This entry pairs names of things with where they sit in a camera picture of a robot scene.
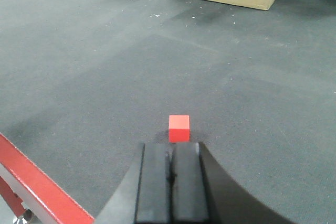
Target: floor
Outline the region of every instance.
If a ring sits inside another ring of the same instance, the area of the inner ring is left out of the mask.
[[[0,131],[93,216],[191,116],[252,195],[336,223],[336,1],[0,0]],[[13,214],[0,201],[2,223]]]

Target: red bar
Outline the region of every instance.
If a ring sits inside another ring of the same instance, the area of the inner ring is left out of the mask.
[[[22,200],[12,191],[10,186],[0,177],[0,194],[6,201],[7,205],[13,211],[16,217],[25,213],[25,209],[21,205]]]
[[[45,224],[92,224],[94,221],[1,133],[0,177]]]

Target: red block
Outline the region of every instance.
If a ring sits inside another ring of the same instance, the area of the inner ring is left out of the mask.
[[[188,115],[169,116],[169,142],[190,141],[190,120]]]

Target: red cube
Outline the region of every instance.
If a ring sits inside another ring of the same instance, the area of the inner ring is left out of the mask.
[[[188,115],[169,116],[169,142],[190,141],[190,120]]]

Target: red metal frame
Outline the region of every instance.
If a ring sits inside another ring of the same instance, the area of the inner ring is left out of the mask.
[[[12,191],[11,187],[0,177],[0,195],[4,198],[7,205],[11,208],[16,217],[25,213],[21,205],[22,200]]]
[[[0,177],[43,223],[92,224],[94,222],[90,214],[1,133]]]

